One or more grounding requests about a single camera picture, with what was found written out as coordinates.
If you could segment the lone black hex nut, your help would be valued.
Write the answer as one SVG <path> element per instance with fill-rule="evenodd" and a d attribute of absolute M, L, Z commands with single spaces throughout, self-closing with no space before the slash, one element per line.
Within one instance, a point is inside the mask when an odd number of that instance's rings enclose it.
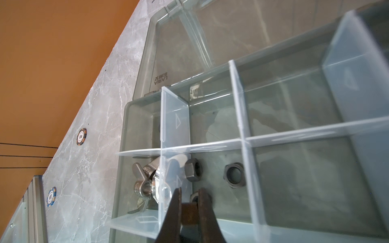
<path fill-rule="evenodd" d="M 224 168 L 223 179 L 231 188 L 246 186 L 245 170 L 241 163 L 228 164 Z"/>

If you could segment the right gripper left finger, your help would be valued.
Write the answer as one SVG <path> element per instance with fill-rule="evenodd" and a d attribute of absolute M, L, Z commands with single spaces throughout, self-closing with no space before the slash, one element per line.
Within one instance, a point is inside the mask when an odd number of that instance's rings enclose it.
<path fill-rule="evenodd" d="M 180 243 L 182 191 L 176 188 L 172 195 L 168 211 L 155 243 Z"/>

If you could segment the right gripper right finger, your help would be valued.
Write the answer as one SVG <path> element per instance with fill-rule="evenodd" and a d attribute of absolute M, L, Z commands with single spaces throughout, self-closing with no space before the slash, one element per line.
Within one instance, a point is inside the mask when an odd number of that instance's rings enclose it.
<path fill-rule="evenodd" d="M 217 222 L 210 196 L 205 188 L 198 191 L 198 212 L 202 243 L 226 243 Z"/>

